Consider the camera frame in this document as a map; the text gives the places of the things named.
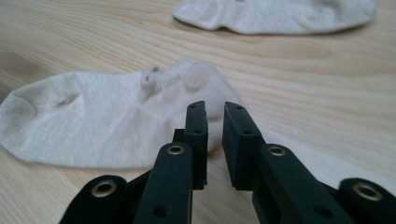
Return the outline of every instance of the wood grain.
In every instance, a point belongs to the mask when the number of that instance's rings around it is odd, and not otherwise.
[[[396,194],[396,2],[371,24],[312,36],[208,32],[176,21],[179,1],[0,0],[0,101],[69,71],[121,73],[181,57],[215,65],[267,142],[289,147],[320,180],[373,180]],[[19,161],[0,149],[0,223],[55,223],[89,180],[139,171]],[[231,188],[221,148],[193,223],[258,223],[250,194]]]

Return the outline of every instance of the brass grommet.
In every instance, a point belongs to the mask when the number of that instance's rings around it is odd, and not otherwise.
[[[178,155],[184,152],[184,147],[182,146],[171,146],[168,148],[168,153],[172,155]]]
[[[274,156],[284,156],[286,154],[285,150],[280,147],[270,147],[268,148],[271,154]]]
[[[381,201],[382,194],[376,190],[375,188],[371,187],[370,185],[366,185],[363,183],[357,183],[352,186],[352,189],[362,198],[365,198],[370,201]]]
[[[102,180],[93,187],[91,194],[96,198],[103,198],[112,194],[116,188],[117,184],[113,180]]]

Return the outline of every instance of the white sock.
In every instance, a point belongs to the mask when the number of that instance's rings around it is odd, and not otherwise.
[[[206,30],[307,35],[363,25],[375,11],[374,0],[183,0],[174,17]]]
[[[25,161],[107,168],[152,165],[184,128],[187,106],[205,101],[208,148],[220,144],[223,105],[236,94],[213,66],[180,60],[122,75],[74,72],[8,95],[0,143]]]

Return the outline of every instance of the light wood surface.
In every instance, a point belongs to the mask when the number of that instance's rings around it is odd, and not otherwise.
[[[208,32],[173,19],[178,2],[0,0],[0,102],[64,72],[165,70],[188,57],[215,65],[265,140],[292,149],[320,181],[360,176],[396,194],[395,1],[378,0],[365,27],[313,36]],[[56,223],[91,179],[143,172],[28,163],[1,147],[0,223]],[[193,223],[258,223],[221,148],[208,183],[194,192]]]

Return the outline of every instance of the black plastic part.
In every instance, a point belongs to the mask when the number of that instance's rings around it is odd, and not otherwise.
[[[192,150],[175,142],[163,146],[151,170],[134,224],[191,223]]]
[[[184,129],[175,129],[172,142],[184,142]]]
[[[200,101],[187,107],[184,143],[192,148],[193,189],[203,189],[207,184],[207,117],[205,102]]]
[[[358,223],[396,223],[396,198],[376,183],[345,179],[337,199]]]
[[[226,102],[221,142],[233,187],[253,190],[260,181],[254,154],[265,141],[253,119],[241,105]]]
[[[267,144],[255,158],[281,211],[280,223],[354,223],[288,148]]]
[[[280,210],[276,205],[274,197],[265,185],[253,190],[252,202],[261,224],[280,223]]]
[[[115,190],[106,197],[94,197],[92,190],[98,184],[113,181]],[[122,196],[127,190],[126,181],[114,175],[102,175],[90,181],[70,203],[61,222],[64,223],[116,223]]]
[[[137,207],[148,183],[151,170],[145,172],[127,184],[127,190],[123,195],[119,213],[113,223],[131,223],[136,215]]]

